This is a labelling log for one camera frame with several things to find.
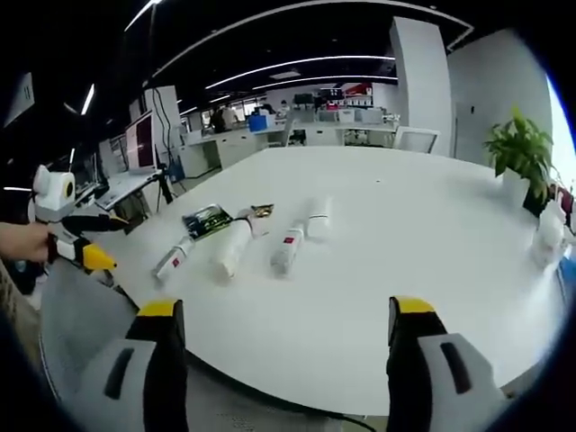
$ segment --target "white chair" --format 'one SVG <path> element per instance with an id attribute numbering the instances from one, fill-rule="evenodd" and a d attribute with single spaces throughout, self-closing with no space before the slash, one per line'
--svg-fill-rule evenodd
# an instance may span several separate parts
<path id="1" fill-rule="evenodd" d="M 438 130 L 418 129 L 399 126 L 392 144 L 393 149 L 432 153 L 440 132 Z"/>

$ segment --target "white roll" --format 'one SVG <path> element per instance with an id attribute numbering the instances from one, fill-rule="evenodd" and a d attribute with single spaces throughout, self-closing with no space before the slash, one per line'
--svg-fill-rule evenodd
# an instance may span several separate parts
<path id="1" fill-rule="evenodd" d="M 332 197 L 316 197 L 310 203 L 310 216 L 306 226 L 306 235 L 310 239 L 326 240 L 330 233 L 330 215 Z"/>
<path id="2" fill-rule="evenodd" d="M 218 276 L 234 277 L 246 246 L 252 239 L 252 229 L 247 220 L 234 220 L 226 228 L 226 236 L 214 256 L 214 268 Z"/>

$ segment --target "green leaves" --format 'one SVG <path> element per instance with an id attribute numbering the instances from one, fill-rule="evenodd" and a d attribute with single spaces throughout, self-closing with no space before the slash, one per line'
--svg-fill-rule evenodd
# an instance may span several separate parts
<path id="1" fill-rule="evenodd" d="M 490 152 L 496 177 L 510 168 L 530 180 L 536 198 L 545 199 L 548 171 L 552 164 L 552 144 L 550 136 L 540 131 L 532 120 L 525 118 L 514 106 L 512 120 L 503 126 L 492 126 L 490 140 L 484 142 L 484 147 Z"/>

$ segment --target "human hand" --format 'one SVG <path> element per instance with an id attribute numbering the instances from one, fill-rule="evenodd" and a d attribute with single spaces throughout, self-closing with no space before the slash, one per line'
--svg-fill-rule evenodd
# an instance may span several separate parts
<path id="1" fill-rule="evenodd" d="M 39 223 L 14 225 L 0 222 L 0 257 L 35 263 L 48 261 L 49 234 L 48 227 Z"/>

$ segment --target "white table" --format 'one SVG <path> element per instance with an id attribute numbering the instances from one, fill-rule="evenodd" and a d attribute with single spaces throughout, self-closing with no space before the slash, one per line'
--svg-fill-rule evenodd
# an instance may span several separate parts
<path id="1" fill-rule="evenodd" d="M 198 185 L 127 238 L 101 238 L 114 276 L 138 304 L 184 301 L 186 347 L 262 392 L 316 409 L 388 415 L 388 300 L 431 302 L 450 332 L 492 363 L 496 384 L 540 360 L 563 318 L 552 268 L 527 250 L 536 219 L 510 213 L 493 172 L 381 148 L 277 148 Z M 287 280 L 269 257 L 305 201 L 334 196 L 333 239 L 302 245 Z M 225 231 L 201 240 L 159 287 L 150 270 L 183 235 L 183 214 L 219 203 L 231 214 L 275 203 L 271 233 L 228 285 L 209 261 Z"/>
<path id="2" fill-rule="evenodd" d="M 110 211 L 120 201 L 150 184 L 154 176 L 158 176 L 161 173 L 162 170 L 156 170 L 145 174 L 125 172 L 113 175 L 108 179 L 110 189 L 96 200 L 96 203 L 100 208 Z"/>

